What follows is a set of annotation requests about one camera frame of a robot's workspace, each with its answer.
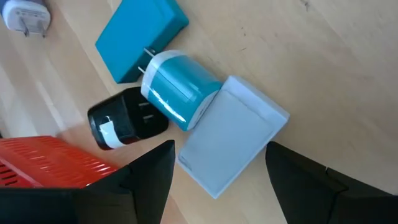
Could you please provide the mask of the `blue round charger white ends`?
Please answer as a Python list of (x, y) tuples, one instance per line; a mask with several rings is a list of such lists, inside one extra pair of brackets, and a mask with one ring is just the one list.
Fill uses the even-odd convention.
[(195, 127), (222, 82), (179, 50), (153, 54), (144, 70), (141, 94), (181, 130)]

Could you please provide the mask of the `white wall charger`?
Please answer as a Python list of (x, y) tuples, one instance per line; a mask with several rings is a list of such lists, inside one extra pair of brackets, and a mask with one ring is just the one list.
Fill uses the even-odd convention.
[(0, 16), (9, 30), (26, 37), (40, 34), (44, 38), (51, 23), (44, 0), (0, 0)]

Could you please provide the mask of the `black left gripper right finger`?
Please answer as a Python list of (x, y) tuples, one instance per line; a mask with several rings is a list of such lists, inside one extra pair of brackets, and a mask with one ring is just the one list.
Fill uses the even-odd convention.
[(398, 195), (344, 175), (277, 142), (269, 178), (288, 224), (398, 224)]

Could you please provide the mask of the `red slotted plastic basket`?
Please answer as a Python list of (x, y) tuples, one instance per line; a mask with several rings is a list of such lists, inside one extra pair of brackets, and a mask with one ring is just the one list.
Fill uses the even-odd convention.
[(117, 170), (52, 136), (0, 138), (0, 188), (84, 188)]

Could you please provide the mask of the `pale grey flat box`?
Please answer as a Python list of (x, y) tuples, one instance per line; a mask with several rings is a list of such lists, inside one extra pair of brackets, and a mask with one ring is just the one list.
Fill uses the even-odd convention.
[(181, 148), (177, 162), (218, 198), (286, 125), (289, 113), (231, 75)]

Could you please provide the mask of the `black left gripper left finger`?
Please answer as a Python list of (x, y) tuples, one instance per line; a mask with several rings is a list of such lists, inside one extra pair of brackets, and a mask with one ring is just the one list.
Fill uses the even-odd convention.
[(3, 188), (0, 224), (160, 224), (174, 165), (167, 140), (82, 189)]

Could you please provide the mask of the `black charger with white label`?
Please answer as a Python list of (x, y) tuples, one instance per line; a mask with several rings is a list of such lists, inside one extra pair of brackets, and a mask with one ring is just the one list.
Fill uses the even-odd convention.
[(91, 133), (104, 151), (152, 138), (163, 133), (169, 119), (130, 87), (93, 105), (87, 112)]

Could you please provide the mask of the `teal rectangular box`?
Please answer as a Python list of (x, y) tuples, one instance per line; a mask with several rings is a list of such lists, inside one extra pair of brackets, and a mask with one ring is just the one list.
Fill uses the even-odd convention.
[(116, 83), (136, 82), (150, 56), (161, 52), (189, 20), (176, 0), (122, 0), (95, 47)]

